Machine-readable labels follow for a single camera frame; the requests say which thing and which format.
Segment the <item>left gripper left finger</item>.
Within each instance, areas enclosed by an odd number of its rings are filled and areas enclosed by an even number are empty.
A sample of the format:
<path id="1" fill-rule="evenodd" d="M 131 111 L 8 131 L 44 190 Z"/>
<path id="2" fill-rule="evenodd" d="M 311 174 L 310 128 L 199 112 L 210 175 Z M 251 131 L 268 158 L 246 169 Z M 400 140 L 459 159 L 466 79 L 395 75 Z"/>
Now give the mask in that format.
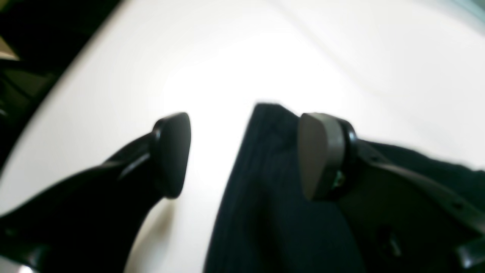
<path id="1" fill-rule="evenodd" d="M 160 119 L 102 164 L 55 183 L 1 216 L 1 272 L 122 273 L 151 209 L 183 189 L 187 113 Z"/>

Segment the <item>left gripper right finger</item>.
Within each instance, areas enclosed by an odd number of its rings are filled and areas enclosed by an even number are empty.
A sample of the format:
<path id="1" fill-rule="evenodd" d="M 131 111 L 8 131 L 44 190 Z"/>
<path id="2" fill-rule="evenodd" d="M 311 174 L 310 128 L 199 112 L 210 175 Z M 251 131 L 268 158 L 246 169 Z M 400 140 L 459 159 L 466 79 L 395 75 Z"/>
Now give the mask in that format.
<path id="1" fill-rule="evenodd" d="M 397 166 L 344 119 L 302 114 L 304 195 L 344 214 L 369 273 L 483 273 L 484 213 L 450 188 Z"/>

